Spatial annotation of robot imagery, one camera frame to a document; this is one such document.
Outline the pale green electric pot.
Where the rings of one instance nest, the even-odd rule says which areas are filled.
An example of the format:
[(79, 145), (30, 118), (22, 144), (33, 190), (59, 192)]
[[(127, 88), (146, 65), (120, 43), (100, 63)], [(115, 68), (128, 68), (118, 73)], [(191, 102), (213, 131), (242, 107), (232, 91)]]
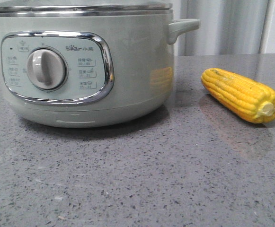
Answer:
[(177, 37), (198, 19), (169, 7), (0, 7), (0, 86), (23, 118), (90, 128), (146, 115), (173, 87)]

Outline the white pleated curtain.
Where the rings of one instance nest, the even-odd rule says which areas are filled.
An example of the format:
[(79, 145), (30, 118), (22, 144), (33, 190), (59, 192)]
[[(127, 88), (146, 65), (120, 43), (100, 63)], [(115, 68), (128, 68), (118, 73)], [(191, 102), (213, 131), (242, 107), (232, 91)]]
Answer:
[(275, 0), (171, 0), (174, 19), (197, 18), (181, 35), (175, 54), (275, 53)]

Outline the glass lid with steel rim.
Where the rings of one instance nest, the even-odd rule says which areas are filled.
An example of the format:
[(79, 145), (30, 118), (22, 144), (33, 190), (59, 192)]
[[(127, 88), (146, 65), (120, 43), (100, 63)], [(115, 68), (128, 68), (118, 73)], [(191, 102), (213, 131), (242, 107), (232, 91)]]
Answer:
[(2, 12), (157, 10), (171, 9), (167, 0), (9, 0), (0, 3)]

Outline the yellow corn cob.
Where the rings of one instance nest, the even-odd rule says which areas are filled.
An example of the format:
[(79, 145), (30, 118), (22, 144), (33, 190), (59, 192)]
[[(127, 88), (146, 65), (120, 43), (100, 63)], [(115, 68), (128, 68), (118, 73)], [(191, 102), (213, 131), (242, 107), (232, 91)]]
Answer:
[(217, 101), (241, 119), (251, 123), (275, 119), (275, 90), (271, 87), (219, 68), (206, 69), (201, 82)]

